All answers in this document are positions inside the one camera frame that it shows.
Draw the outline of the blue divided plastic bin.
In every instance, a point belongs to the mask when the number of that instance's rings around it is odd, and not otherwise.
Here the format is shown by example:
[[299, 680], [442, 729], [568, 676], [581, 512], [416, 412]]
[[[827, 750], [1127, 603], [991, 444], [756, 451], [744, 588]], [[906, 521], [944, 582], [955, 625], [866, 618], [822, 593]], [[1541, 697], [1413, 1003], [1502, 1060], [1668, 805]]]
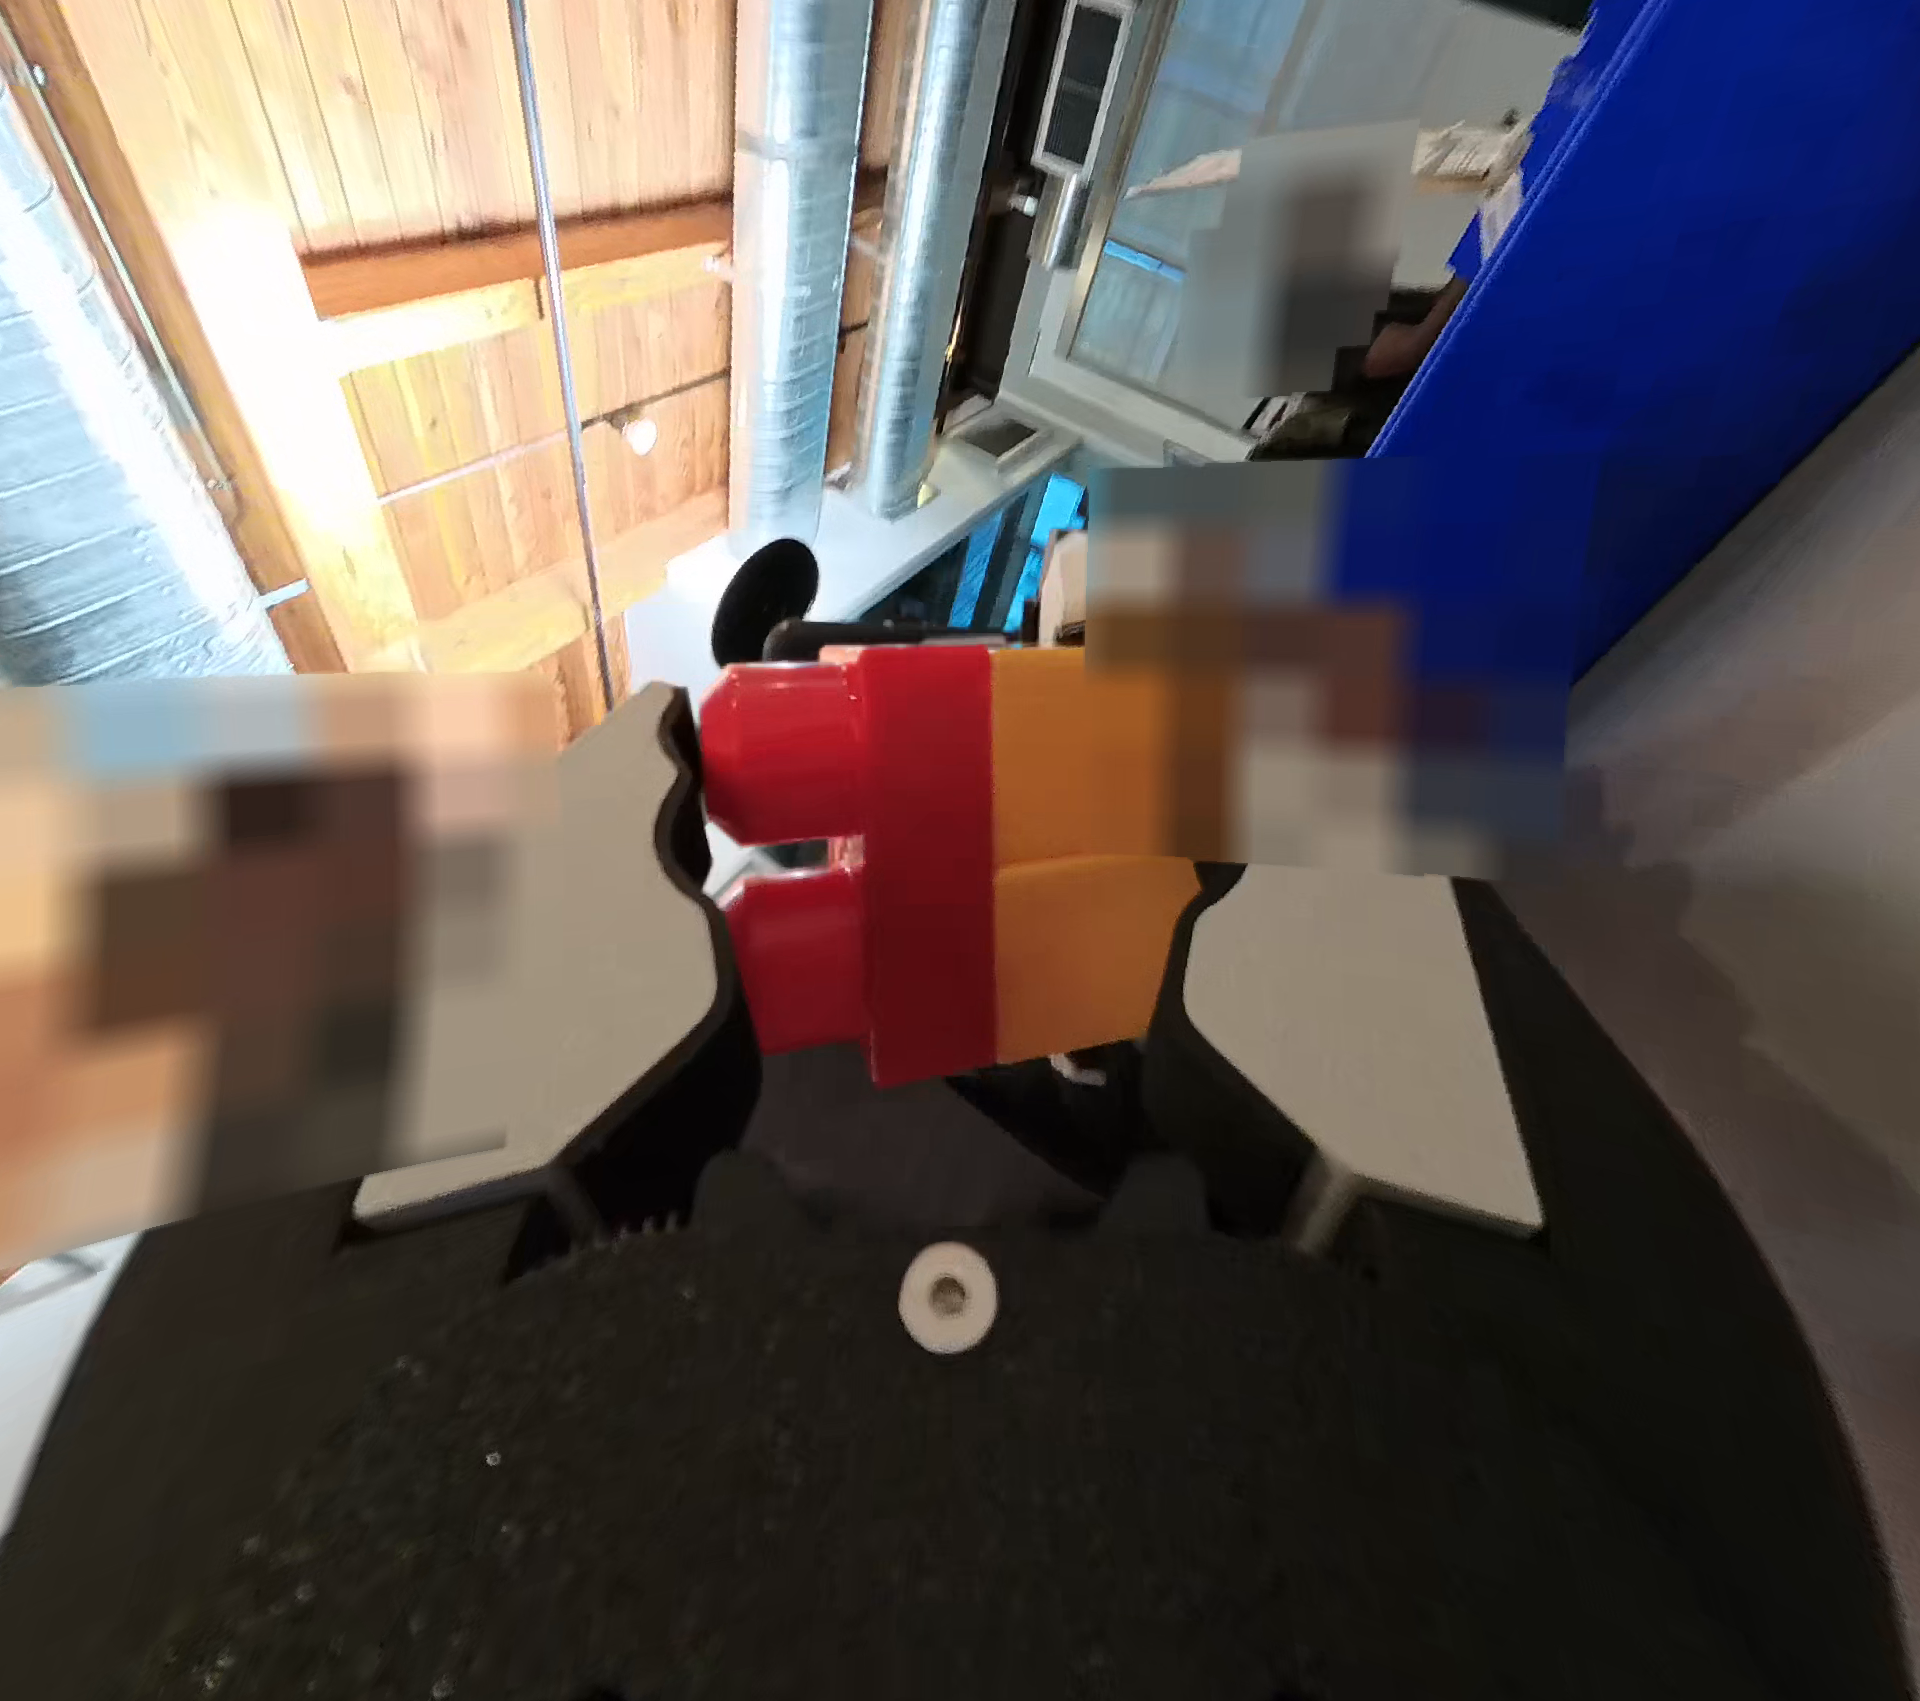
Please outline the blue divided plastic bin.
[[1919, 332], [1919, 0], [1595, 0], [1523, 195], [1347, 478], [1415, 680], [1567, 690]]

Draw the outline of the large silver air duct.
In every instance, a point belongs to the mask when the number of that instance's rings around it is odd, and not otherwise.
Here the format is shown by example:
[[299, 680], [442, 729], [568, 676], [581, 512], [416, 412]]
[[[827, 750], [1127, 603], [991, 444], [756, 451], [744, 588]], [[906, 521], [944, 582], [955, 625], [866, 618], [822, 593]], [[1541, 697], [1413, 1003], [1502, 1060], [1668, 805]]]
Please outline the large silver air duct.
[[731, 537], [821, 521], [874, 0], [735, 0]]

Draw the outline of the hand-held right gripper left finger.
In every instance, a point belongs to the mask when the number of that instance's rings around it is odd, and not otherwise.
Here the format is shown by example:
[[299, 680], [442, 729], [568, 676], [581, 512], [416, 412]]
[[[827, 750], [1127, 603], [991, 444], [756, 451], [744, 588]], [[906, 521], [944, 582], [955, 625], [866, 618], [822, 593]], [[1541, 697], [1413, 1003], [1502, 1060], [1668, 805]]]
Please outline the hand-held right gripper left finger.
[[353, 1220], [396, 1233], [534, 1195], [575, 1237], [655, 1229], [612, 1145], [726, 1017], [688, 692], [653, 682], [561, 754], [469, 776], [406, 956], [396, 1131]]

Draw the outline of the yellow one-stud toy block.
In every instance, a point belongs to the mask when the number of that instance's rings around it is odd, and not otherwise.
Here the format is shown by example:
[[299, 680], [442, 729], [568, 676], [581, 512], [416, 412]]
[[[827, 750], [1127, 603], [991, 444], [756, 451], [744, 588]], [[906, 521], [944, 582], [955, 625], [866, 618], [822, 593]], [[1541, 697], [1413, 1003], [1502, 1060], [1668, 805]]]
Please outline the yellow one-stud toy block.
[[992, 858], [1173, 857], [1177, 692], [1080, 647], [989, 653]]

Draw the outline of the red two-stud toy block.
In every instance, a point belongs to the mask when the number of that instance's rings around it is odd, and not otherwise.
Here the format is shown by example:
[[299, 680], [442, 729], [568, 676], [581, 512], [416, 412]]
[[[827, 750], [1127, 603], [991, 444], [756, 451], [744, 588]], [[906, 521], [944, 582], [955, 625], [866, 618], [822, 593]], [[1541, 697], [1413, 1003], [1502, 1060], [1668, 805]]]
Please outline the red two-stud toy block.
[[830, 844], [724, 918], [767, 1059], [854, 1045], [881, 1086], [996, 1060], [992, 652], [836, 647], [736, 664], [699, 711], [709, 821]]

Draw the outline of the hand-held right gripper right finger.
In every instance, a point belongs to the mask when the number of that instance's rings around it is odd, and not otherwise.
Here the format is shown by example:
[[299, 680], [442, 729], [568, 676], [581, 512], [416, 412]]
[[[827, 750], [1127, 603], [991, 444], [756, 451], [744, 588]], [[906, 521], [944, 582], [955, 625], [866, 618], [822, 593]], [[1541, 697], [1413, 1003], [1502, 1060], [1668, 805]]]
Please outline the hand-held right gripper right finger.
[[1142, 1045], [1142, 1103], [1212, 1223], [1327, 1250], [1362, 1201], [1545, 1223], [1453, 885], [1210, 868]]

